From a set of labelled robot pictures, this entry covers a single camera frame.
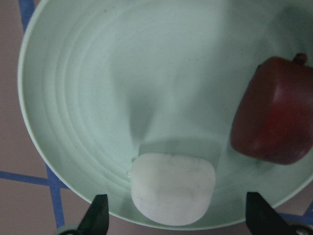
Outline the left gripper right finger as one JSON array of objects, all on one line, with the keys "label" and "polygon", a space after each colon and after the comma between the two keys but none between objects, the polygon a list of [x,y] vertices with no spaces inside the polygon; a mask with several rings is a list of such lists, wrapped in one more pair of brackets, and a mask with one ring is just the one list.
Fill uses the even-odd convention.
[{"label": "left gripper right finger", "polygon": [[295,235],[258,192],[246,194],[246,225],[252,235]]}]

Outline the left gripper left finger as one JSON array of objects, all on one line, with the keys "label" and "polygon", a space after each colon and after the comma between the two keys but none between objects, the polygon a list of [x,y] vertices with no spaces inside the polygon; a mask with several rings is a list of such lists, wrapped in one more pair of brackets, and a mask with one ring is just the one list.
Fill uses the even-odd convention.
[{"label": "left gripper left finger", "polygon": [[109,206],[106,194],[96,195],[80,222],[79,235],[106,235],[109,228]]}]

